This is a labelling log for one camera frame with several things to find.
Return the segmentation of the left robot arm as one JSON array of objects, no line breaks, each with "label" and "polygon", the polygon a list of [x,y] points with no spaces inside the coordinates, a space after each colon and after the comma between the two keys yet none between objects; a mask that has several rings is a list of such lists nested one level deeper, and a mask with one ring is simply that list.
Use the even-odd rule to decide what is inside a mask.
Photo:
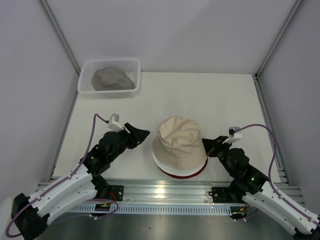
[{"label": "left robot arm", "polygon": [[149,134],[150,131],[129,123],[118,131],[106,132],[98,144],[87,148],[74,169],[29,196],[17,195],[8,226],[15,225],[18,236],[25,240],[34,240],[69,209],[85,201],[105,199],[109,184],[101,174],[125,150],[136,148]]}]

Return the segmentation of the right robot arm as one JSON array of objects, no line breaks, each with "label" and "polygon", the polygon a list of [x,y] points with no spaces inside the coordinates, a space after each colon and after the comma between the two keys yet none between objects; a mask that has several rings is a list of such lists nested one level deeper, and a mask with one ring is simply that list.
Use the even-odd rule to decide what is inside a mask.
[{"label": "right robot arm", "polygon": [[292,200],[272,185],[268,176],[250,165],[241,148],[233,148],[227,137],[202,140],[207,156],[217,158],[232,177],[227,187],[212,187],[214,203],[249,204],[280,224],[295,240],[318,240],[320,216]]}]

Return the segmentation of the grey bucket hat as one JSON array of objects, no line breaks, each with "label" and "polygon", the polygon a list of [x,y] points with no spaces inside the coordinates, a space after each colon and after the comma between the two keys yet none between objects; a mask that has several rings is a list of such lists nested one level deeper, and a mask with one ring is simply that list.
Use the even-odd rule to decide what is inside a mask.
[{"label": "grey bucket hat", "polygon": [[91,80],[96,91],[133,90],[135,84],[119,67],[107,66],[97,70]]}]

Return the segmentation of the beige bucket hat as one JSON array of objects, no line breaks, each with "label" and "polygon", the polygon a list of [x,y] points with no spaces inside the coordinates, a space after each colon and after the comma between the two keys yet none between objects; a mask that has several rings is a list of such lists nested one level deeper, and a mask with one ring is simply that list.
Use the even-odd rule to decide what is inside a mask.
[{"label": "beige bucket hat", "polygon": [[204,134],[196,121],[172,116],[160,123],[152,141],[152,152],[165,166],[193,170],[203,167],[207,161],[203,138]]}]

